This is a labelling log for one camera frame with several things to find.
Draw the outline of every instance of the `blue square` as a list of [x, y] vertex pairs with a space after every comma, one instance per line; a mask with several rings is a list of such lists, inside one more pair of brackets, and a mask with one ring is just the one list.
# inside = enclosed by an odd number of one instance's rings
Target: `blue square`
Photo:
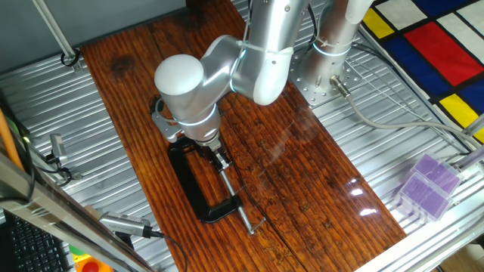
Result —
[[484, 113], [484, 79], [462, 90], [461, 96], [478, 115]]
[[424, 90], [431, 94], [442, 94], [448, 90], [448, 85], [411, 47], [401, 38], [395, 38], [385, 43], [386, 48], [396, 59], [407, 68], [410, 75], [419, 81]]
[[469, 0], [414, 0], [414, 2], [428, 16], [436, 16], [465, 4]]

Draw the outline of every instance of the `wood grain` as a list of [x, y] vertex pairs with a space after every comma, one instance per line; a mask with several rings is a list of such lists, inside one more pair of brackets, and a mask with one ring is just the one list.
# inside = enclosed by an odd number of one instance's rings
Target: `wood grain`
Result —
[[[82, 51], [157, 221], [184, 246], [190, 270], [353, 271], [405, 234], [291, 84], [267, 107], [237, 94], [219, 104], [234, 161], [228, 176], [251, 222], [268, 219], [254, 236], [238, 214], [201, 224], [169, 164], [148, 113], [155, 69], [174, 54], [201, 57], [243, 27], [230, 1], [219, 0]], [[222, 201], [228, 193], [213, 167], [195, 154], [189, 161], [209, 202]], [[181, 253], [169, 247], [181, 270]]]

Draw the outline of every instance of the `black keyboard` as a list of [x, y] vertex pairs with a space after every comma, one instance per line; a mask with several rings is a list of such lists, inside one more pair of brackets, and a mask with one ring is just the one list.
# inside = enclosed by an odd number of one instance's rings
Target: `black keyboard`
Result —
[[5, 220], [17, 272], [68, 271], [59, 239], [7, 212]]

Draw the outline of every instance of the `colorful mat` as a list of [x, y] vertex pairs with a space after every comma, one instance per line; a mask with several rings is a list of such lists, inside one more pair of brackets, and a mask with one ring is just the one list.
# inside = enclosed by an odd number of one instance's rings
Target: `colorful mat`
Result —
[[[375, 1], [363, 22], [453, 122], [484, 113], [484, 0]], [[475, 137], [484, 142], [484, 129]]]

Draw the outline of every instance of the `gray cable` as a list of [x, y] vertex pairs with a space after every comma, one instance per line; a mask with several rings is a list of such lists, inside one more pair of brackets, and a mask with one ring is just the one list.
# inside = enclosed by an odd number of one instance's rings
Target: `gray cable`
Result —
[[376, 122], [371, 121], [370, 119], [367, 119], [356, 107], [355, 101], [353, 101], [353, 98], [351, 96], [348, 96], [346, 98], [348, 100], [349, 105], [353, 110], [355, 111], [356, 115], [366, 124], [375, 127], [375, 128], [383, 128], [383, 129], [397, 129], [397, 128], [409, 128], [409, 127], [414, 127], [414, 126], [428, 126], [428, 127], [434, 127], [434, 128], [441, 128], [446, 131], [450, 131], [457, 136], [463, 138], [464, 140], [468, 141], [471, 143], [475, 148], [479, 148], [480, 144], [477, 143], [476, 140], [474, 140], [472, 137], [465, 135], [462, 131], [458, 131], [455, 128], [449, 127], [447, 125], [435, 123], [435, 122], [409, 122], [409, 123], [403, 123], [403, 124], [379, 124]]

